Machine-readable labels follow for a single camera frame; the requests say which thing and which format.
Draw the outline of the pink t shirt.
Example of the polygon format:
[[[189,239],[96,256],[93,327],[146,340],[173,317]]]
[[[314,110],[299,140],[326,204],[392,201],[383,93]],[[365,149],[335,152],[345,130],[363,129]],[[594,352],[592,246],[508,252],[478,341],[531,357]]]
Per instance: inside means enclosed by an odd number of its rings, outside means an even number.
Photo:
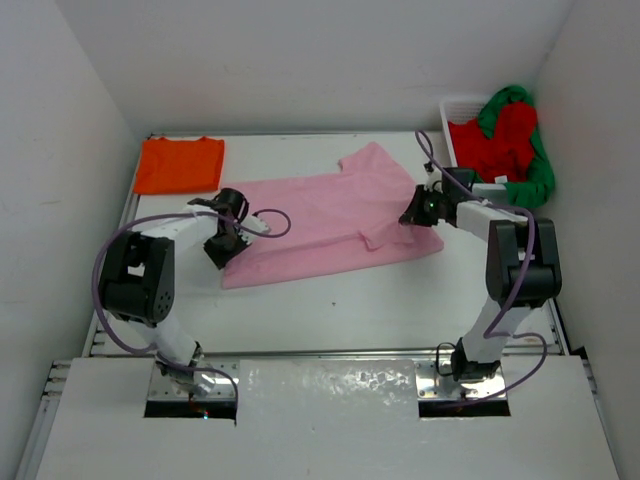
[[[234,184],[275,239],[258,238],[224,269],[235,289],[414,260],[441,251],[431,228],[399,222],[415,183],[379,144],[339,162],[340,172]]]

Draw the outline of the orange t shirt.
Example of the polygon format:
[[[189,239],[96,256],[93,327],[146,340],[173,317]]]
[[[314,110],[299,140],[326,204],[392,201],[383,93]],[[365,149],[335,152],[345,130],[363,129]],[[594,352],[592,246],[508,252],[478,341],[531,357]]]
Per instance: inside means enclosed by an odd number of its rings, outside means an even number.
[[[218,189],[225,157],[224,140],[145,140],[133,192],[138,195],[180,195]]]

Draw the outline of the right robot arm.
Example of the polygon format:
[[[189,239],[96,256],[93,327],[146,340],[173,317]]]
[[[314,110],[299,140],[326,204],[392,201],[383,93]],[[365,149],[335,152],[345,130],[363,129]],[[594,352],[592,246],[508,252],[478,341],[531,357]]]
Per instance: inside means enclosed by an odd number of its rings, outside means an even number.
[[[448,372],[455,381],[483,380],[500,367],[507,341],[519,336],[520,324],[561,290],[555,226],[487,200],[417,186],[399,223],[432,227],[441,221],[486,242],[487,300],[455,344]]]

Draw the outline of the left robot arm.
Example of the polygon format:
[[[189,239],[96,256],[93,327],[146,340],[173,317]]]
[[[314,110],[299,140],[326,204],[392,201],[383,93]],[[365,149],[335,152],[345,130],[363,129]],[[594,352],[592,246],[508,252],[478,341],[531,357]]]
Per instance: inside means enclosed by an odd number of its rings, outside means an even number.
[[[246,197],[224,188],[212,199],[189,201],[185,211],[163,216],[153,228],[127,228],[106,248],[97,285],[100,307],[129,324],[151,347],[161,374],[192,396],[212,393],[222,375],[201,365],[199,342],[172,312],[176,257],[200,245],[222,270],[250,246],[252,235],[241,226],[252,220]]]

